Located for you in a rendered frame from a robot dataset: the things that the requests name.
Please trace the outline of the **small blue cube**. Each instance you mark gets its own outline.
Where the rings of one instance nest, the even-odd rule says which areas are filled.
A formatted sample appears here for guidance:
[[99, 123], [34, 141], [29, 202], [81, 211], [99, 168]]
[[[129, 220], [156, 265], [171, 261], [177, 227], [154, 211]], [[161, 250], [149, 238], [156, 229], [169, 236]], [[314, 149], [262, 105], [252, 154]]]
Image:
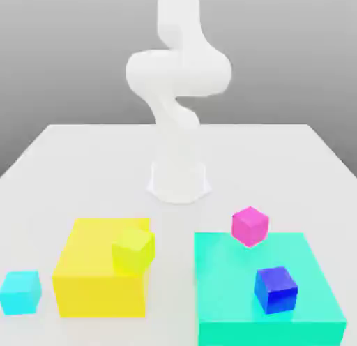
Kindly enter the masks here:
[[254, 293], [266, 314], [282, 313], [295, 308], [298, 285], [284, 266], [258, 269]]

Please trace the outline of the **large yellow box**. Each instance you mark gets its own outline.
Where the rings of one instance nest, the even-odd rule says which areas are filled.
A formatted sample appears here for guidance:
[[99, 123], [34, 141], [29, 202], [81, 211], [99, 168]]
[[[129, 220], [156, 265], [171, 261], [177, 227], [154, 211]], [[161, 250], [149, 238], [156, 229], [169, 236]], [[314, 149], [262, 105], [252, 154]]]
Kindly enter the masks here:
[[112, 243], [122, 229], [150, 230], [148, 218], [77, 218], [52, 274], [61, 317], [144, 317], [149, 270], [115, 269]]

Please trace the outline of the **small cyan cube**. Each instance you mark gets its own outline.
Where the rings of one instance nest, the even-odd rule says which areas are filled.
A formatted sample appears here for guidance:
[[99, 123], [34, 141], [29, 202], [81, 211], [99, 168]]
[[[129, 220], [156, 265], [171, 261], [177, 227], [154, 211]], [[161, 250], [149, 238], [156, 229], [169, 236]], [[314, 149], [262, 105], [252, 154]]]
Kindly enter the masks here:
[[0, 286], [0, 304], [7, 316], [36, 313], [41, 296], [37, 271], [10, 271]]

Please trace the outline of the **small lime yellow cube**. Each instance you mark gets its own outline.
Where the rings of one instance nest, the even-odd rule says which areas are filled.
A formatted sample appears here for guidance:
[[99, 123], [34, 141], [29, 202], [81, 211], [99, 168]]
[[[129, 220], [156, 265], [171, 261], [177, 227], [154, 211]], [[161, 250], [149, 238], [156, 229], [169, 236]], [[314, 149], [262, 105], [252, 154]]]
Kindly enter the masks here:
[[125, 228], [112, 243], [112, 261], [118, 273], [144, 273], [154, 257], [155, 235], [151, 231]]

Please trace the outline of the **large turquoise box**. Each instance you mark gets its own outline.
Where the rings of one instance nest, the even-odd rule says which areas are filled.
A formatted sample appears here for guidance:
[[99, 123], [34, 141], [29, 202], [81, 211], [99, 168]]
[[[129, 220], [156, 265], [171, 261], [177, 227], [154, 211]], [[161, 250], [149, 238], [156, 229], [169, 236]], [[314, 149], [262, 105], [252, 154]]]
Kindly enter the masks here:
[[[197, 232], [194, 259], [197, 346], [340, 346], [347, 321], [303, 233], [247, 248], [227, 232]], [[267, 315], [255, 276], [277, 266], [298, 285], [296, 306]]]

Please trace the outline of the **small magenta cube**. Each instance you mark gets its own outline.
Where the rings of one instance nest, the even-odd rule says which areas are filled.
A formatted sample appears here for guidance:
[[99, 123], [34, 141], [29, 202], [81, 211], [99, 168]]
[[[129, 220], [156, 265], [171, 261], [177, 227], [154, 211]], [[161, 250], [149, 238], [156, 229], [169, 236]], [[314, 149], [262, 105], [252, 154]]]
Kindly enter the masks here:
[[249, 206], [232, 216], [231, 235], [246, 247], [262, 242], [268, 234], [269, 217]]

